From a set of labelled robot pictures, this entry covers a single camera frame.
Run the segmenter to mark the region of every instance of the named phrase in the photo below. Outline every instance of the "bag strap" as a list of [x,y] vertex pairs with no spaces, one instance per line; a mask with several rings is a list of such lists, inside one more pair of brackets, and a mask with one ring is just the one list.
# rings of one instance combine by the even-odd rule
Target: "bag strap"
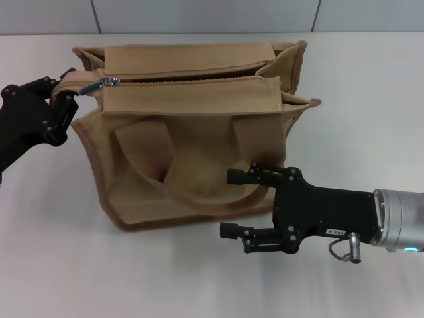
[[[279,164],[284,161],[286,155],[284,132],[278,120],[279,116],[275,114],[275,118],[272,119],[261,118],[262,116],[268,117],[261,115],[255,116],[254,119],[250,117],[234,119],[233,126],[240,153],[248,163],[261,160],[269,164]],[[270,125],[270,120],[274,121],[275,125]],[[267,124],[266,127],[269,129],[263,129],[264,126],[261,124]],[[116,129],[115,135],[129,164],[140,176],[155,188],[167,193],[174,201],[198,212],[214,215],[236,213],[259,204],[267,194],[267,187],[258,186],[252,193],[234,202],[222,204],[196,202],[187,194],[162,183],[174,158],[171,137],[163,120],[147,118]]]

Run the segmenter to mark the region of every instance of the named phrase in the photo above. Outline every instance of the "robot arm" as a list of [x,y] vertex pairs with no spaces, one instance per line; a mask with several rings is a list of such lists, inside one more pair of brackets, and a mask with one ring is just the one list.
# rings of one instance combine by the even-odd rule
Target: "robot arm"
[[[74,70],[69,69],[60,78]],[[46,102],[59,82],[46,76],[22,86],[9,85],[1,91],[0,185],[1,173],[33,146],[57,147],[66,141],[66,130],[78,105],[71,91],[60,93],[54,107]]]
[[[308,184],[298,168],[253,162],[249,171],[228,170],[229,184],[259,184],[276,189],[273,229],[221,223],[221,237],[241,238],[244,252],[295,254],[310,236],[333,237],[330,253],[359,263],[360,243],[410,251],[424,250],[424,194],[377,189],[373,193],[325,189]],[[337,256],[334,244],[349,240],[350,253]]]

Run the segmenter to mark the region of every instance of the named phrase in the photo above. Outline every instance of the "tan canvas tote bag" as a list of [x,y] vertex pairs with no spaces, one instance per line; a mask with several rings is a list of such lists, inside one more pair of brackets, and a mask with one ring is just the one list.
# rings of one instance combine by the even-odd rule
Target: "tan canvas tote bag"
[[52,99],[87,85],[84,92],[97,98],[99,108],[72,126],[116,226],[135,231],[270,212],[271,190],[228,185],[226,172],[252,161],[284,163],[291,127],[320,103],[294,96],[305,48],[74,48],[85,71],[68,73]]

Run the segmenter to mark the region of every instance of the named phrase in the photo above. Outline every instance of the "white tabletop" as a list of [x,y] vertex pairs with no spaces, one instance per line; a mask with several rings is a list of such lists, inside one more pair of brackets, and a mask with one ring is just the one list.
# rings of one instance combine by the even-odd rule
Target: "white tabletop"
[[[309,42],[298,95],[323,104],[291,131],[286,165],[315,186],[423,192],[424,33],[2,36],[0,89],[82,69],[73,46],[298,40]],[[95,107],[78,103],[76,117]],[[3,174],[0,317],[424,315],[421,253],[363,244],[354,265],[331,257],[328,238],[307,238],[295,255],[244,254],[216,223],[122,233],[100,208],[80,140],[68,136]],[[270,215],[239,223],[272,226]]]

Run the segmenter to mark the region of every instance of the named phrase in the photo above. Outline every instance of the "zipper pull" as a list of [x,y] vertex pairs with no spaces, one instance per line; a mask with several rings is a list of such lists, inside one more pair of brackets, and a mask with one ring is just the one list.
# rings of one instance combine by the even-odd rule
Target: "zipper pull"
[[94,83],[81,87],[79,90],[77,90],[77,92],[78,95],[87,95],[102,89],[104,86],[116,86],[120,81],[121,80],[119,78],[102,78],[99,81],[95,81]]

